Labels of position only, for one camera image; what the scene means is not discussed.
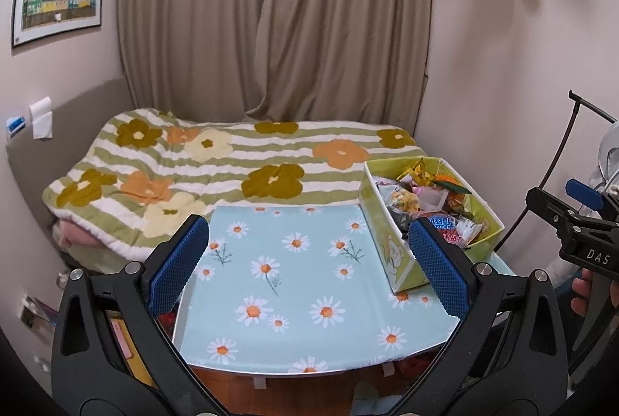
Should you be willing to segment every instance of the yellow box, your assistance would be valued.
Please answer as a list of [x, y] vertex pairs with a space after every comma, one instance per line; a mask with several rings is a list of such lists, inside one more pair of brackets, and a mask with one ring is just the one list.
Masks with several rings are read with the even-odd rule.
[[424, 285], [428, 280], [410, 251], [408, 242], [402, 239], [402, 232], [389, 215], [372, 176], [396, 179], [406, 168], [422, 158], [426, 171], [456, 178], [471, 191], [467, 196], [467, 209], [475, 215], [475, 221], [483, 224], [484, 228], [479, 235], [479, 241], [470, 245], [464, 252], [470, 260], [473, 262], [485, 260], [498, 243], [501, 231], [505, 229], [488, 204], [444, 159], [414, 156], [367, 161], [364, 164], [363, 179], [359, 188], [359, 203], [394, 292]]

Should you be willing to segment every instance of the hand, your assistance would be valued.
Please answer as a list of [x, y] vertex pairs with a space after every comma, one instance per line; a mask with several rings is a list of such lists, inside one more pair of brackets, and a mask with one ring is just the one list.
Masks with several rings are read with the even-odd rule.
[[[581, 298], [572, 299], [571, 306], [574, 313], [578, 313], [581, 316], [587, 314], [589, 308], [589, 298], [591, 297], [591, 282], [593, 280], [593, 271], [590, 269], [583, 269], [582, 278], [574, 278], [572, 282], [572, 290], [577, 294], [583, 296]], [[619, 282], [612, 282], [610, 285], [610, 300], [613, 306], [616, 308], [619, 306]]]

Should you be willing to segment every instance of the wooden floor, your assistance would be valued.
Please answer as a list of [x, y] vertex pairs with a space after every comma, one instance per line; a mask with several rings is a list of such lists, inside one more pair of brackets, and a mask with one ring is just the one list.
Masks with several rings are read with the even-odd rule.
[[194, 371], [226, 409], [235, 414], [348, 416], [353, 390], [361, 380], [376, 386], [382, 397], [405, 391], [405, 382], [398, 373], [385, 378], [380, 366], [332, 376], [268, 379], [266, 390], [255, 389], [249, 377], [199, 368]]

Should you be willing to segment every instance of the light blue tablecloth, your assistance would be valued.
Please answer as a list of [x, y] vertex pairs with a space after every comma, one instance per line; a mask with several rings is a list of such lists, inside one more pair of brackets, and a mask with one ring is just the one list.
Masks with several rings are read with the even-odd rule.
[[357, 205], [218, 207], [210, 232], [174, 332], [188, 364], [252, 375], [350, 370], [435, 347], [458, 323], [429, 285], [391, 293]]

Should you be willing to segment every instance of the green striped blanket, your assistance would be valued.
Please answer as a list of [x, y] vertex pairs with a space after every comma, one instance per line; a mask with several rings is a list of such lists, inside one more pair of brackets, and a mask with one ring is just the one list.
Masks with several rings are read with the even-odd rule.
[[144, 260], [192, 213], [354, 203], [364, 161], [419, 154], [406, 131], [390, 126], [196, 124], [144, 109], [111, 119], [43, 201], [119, 255]]

